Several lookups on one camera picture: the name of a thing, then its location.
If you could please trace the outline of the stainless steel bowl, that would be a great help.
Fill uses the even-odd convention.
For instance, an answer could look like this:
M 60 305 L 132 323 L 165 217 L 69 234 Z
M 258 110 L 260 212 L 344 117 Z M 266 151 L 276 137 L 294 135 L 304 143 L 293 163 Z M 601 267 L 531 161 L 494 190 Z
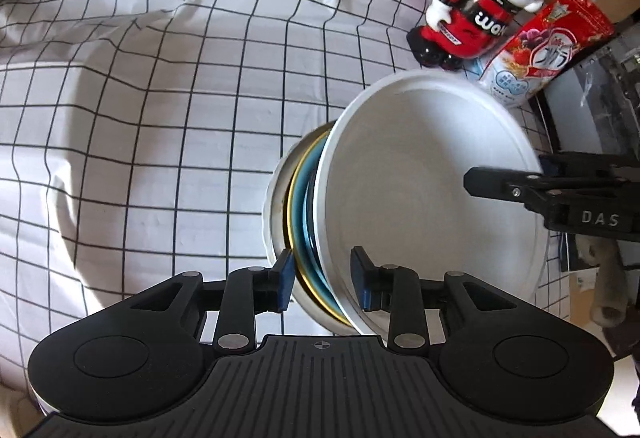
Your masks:
M 330 121 L 297 139 L 285 152 L 276 170 L 273 171 L 269 193 L 265 196 L 262 221 L 264 221 L 265 232 L 271 235 L 273 244 L 279 248 L 291 245 L 288 236 L 288 221 L 286 221 L 286 207 L 288 207 L 288 191 L 295 169 L 306 150 L 310 149 L 321 135 L 327 135 L 333 126 L 334 121 Z

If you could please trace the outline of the tall white ceramic bowl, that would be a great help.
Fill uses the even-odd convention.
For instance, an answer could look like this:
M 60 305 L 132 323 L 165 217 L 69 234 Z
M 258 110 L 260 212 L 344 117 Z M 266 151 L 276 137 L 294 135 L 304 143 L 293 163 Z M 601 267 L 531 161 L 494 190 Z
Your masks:
M 548 233 L 523 206 L 478 198 L 474 167 L 536 172 L 538 156 L 512 115 L 474 82 L 440 69 L 378 80 L 342 112 L 314 180 L 318 255 L 344 314 L 361 334 L 385 335 L 386 312 L 363 311 L 350 252 L 439 280 L 478 277 L 532 300 Z

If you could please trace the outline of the white bowl with pink flowers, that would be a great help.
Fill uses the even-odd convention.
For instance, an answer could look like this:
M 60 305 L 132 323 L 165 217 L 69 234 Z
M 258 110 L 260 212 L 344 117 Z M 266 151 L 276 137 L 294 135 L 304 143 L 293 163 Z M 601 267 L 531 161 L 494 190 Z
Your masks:
M 276 169 L 273 171 L 266 190 L 264 205 L 262 205 L 262 243 L 270 265 L 277 261 L 281 251 L 288 246 L 285 204 L 288 197 L 288 186 L 291 183 L 295 168 L 305 151 L 314 143 L 314 140 L 319 135 L 326 135 L 333 125 L 334 122 L 330 121 L 308 132 L 303 138 L 296 141 L 280 159 Z M 294 281 L 292 296 L 297 305 L 314 322 L 320 324 L 326 330 L 337 335 L 357 334 L 352 325 L 340 322 L 326 308 L 323 308 L 298 277 Z

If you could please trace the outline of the white glass pc case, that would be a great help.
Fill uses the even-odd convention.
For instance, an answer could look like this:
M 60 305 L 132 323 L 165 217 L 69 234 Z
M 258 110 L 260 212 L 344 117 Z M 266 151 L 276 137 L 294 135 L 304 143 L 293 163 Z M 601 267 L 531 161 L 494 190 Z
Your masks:
M 582 152 L 639 161 L 639 41 L 620 36 L 563 70 L 532 101 L 551 154 Z M 615 251 L 623 269 L 639 269 L 639 239 L 620 241 L 562 232 L 564 271 L 597 268 Z

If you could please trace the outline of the red cereal bag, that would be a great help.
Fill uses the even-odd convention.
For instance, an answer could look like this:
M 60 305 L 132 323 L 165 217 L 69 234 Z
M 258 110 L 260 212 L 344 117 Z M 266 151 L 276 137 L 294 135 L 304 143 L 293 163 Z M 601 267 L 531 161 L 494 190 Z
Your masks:
M 478 83 L 503 106 L 521 106 L 582 50 L 614 32 L 591 0 L 552 0 L 494 55 Z

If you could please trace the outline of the red white robot figurine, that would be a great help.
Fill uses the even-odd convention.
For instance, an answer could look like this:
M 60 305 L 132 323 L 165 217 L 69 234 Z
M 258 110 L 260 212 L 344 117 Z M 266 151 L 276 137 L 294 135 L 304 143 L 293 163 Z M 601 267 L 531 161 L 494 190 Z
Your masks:
M 408 32 L 408 45 L 420 65 L 458 70 L 495 46 L 519 12 L 536 13 L 543 5 L 544 0 L 432 0 L 425 24 Z

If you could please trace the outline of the white checkered tablecloth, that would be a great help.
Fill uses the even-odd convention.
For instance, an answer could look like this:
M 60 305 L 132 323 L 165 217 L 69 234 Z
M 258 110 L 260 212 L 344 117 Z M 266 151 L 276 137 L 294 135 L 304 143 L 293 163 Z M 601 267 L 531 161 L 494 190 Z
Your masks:
M 169 276 L 264 263 L 280 157 L 413 68 L 427 2 L 2 0 L 2 384 Z

